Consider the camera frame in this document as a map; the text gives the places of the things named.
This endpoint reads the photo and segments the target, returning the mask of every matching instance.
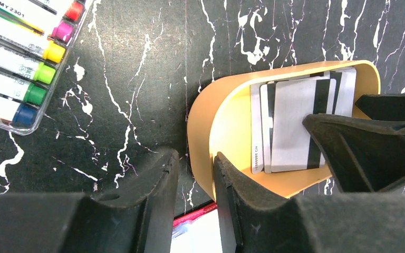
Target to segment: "blue marker cap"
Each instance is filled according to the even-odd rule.
[[[20,107],[18,107],[12,122],[31,125],[35,120],[35,116],[36,110],[21,104]]]

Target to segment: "green marker cap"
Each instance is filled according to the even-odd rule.
[[[23,101],[40,105],[46,96],[46,92],[47,91],[45,89],[36,87],[35,84],[31,83],[28,86]]]
[[[53,77],[55,76],[56,70],[52,67],[44,65],[44,62],[40,62],[38,65],[38,70],[35,72],[33,80],[41,81],[43,83],[50,84]]]

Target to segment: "white card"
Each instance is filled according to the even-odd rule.
[[[313,77],[279,82],[275,92],[272,172],[319,168],[325,160],[302,121],[333,111],[335,79]]]
[[[332,71],[331,78],[336,80],[332,114],[351,117],[356,86],[356,69],[345,67]]]
[[[329,79],[330,72],[325,71],[311,75],[301,75],[286,80],[271,81],[263,84],[260,87],[260,100],[262,108],[262,128],[263,128],[263,162],[266,173],[271,173],[271,157],[272,157],[272,140],[273,140],[273,125],[274,125],[274,101],[276,85],[280,82],[289,80],[307,80],[307,79]]]
[[[260,105],[260,86],[253,84],[250,86],[250,112],[251,112],[251,169],[252,174],[263,171],[263,137],[262,137],[262,111]]]

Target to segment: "marker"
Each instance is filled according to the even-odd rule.
[[[66,10],[70,2],[65,1]],[[55,15],[28,0],[0,0],[0,9],[5,11],[14,20],[26,24],[43,34],[68,42],[71,39],[74,27],[62,21],[61,15]]]
[[[0,45],[0,67],[30,80],[47,84],[52,82],[56,71],[44,65],[44,62],[32,59],[2,45]]]
[[[63,0],[38,0],[40,4],[46,6],[47,8],[55,11],[55,13],[59,13],[61,9],[64,7]],[[78,2],[73,2],[71,6],[67,9],[64,16],[72,19],[73,21],[77,21],[81,14],[83,13],[83,5]]]
[[[36,110],[21,103],[0,96],[0,119],[31,125],[36,117]]]
[[[23,26],[0,17],[0,39],[31,52],[43,59],[59,63],[66,49]]]
[[[40,105],[46,96],[46,90],[24,79],[0,72],[0,94]]]

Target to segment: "yellow marker cap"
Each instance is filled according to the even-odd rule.
[[[44,50],[43,58],[59,63],[63,59],[65,52],[66,49],[64,47],[58,46],[53,41],[49,41],[47,48]]]

